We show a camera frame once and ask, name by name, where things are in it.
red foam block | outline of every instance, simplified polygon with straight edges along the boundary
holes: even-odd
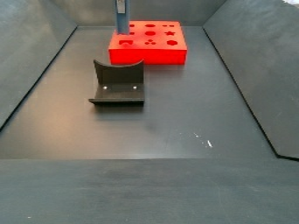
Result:
[[[115,32],[108,46],[111,64],[183,65],[187,45],[183,29],[173,21],[131,21],[129,35]]]

gray wall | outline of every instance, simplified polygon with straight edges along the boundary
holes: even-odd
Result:
[[[276,153],[299,158],[299,10],[228,0],[204,25]]]
[[[79,25],[115,25],[115,0],[52,0]],[[227,0],[131,0],[131,20],[203,25]]]
[[[0,0],[0,128],[76,24],[47,0]]]

white speck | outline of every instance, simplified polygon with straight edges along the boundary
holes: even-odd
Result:
[[[211,141],[208,140],[208,145],[209,145],[209,147],[212,148],[212,146],[211,146]]]

black plastic part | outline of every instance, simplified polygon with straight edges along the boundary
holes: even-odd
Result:
[[[93,60],[97,73],[97,92],[93,104],[140,103],[144,94],[144,62],[129,66],[108,66]]]

dark gray surface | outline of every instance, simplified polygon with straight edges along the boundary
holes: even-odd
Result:
[[[76,25],[45,0],[0,0],[0,128]]]
[[[144,106],[95,108],[113,28],[79,28],[0,134],[0,158],[273,158],[200,27],[185,66],[144,67]]]
[[[79,25],[115,25],[115,1],[52,0]],[[131,20],[177,20],[203,25],[225,0],[131,0]]]
[[[299,10],[228,0],[204,29],[279,155],[299,158]]]
[[[296,224],[299,164],[285,160],[2,160],[0,221]]]

